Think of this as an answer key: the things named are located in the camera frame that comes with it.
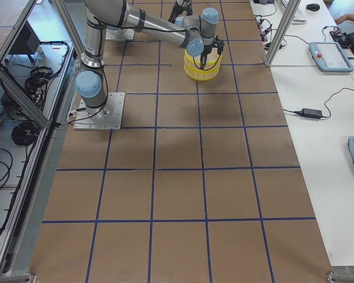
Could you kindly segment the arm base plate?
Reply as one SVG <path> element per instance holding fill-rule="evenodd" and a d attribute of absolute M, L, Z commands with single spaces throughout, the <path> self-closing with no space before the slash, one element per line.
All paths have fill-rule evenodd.
<path fill-rule="evenodd" d="M 80 107 L 85 108 L 77 113 L 74 130 L 120 130 L 122 125 L 125 93 L 109 93 L 104 108 L 92 109 L 86 107 L 83 99 L 80 100 Z"/>

